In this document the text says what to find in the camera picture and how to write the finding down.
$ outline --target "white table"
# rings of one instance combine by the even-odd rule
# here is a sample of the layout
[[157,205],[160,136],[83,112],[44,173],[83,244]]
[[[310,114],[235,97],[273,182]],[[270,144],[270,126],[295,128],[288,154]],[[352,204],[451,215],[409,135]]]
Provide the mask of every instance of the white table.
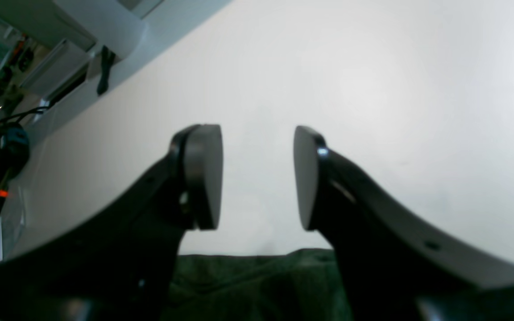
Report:
[[22,198],[4,209],[27,213],[14,256],[108,205],[194,123],[222,126],[222,219],[180,254],[330,247],[298,218],[307,124],[414,213],[514,262],[514,2],[235,0],[126,79],[197,5],[163,2],[120,85],[96,99],[94,79],[30,128]]

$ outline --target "green cloth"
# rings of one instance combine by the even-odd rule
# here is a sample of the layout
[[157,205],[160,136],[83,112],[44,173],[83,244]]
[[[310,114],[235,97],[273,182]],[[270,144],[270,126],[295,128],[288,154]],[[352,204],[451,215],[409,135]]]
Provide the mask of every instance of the green cloth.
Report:
[[161,320],[352,319],[332,250],[179,256]]

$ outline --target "green fabric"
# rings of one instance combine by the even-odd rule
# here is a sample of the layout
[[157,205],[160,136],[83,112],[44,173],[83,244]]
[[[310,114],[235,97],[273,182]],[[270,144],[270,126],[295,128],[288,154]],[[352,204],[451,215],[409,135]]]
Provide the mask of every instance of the green fabric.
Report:
[[161,320],[351,320],[334,252],[179,256]]

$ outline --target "screw hole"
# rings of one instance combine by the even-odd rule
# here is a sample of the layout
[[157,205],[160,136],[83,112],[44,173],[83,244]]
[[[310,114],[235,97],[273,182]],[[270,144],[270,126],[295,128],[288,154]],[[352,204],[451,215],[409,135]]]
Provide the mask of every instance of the screw hole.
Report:
[[427,248],[429,248],[430,250],[434,250],[434,251],[439,251],[441,250],[441,246],[435,242],[432,242],[432,241],[425,241],[424,244],[426,245]]

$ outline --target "black plastic arm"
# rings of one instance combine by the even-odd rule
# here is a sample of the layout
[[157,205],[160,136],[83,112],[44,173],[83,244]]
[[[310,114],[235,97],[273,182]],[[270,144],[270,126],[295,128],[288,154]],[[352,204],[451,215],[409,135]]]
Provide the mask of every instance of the black plastic arm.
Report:
[[410,213],[311,128],[294,168],[303,227],[332,244],[355,320],[514,320],[514,264]]
[[0,263],[0,319],[157,319],[184,232],[218,226],[222,164],[218,125],[178,132],[106,209]]

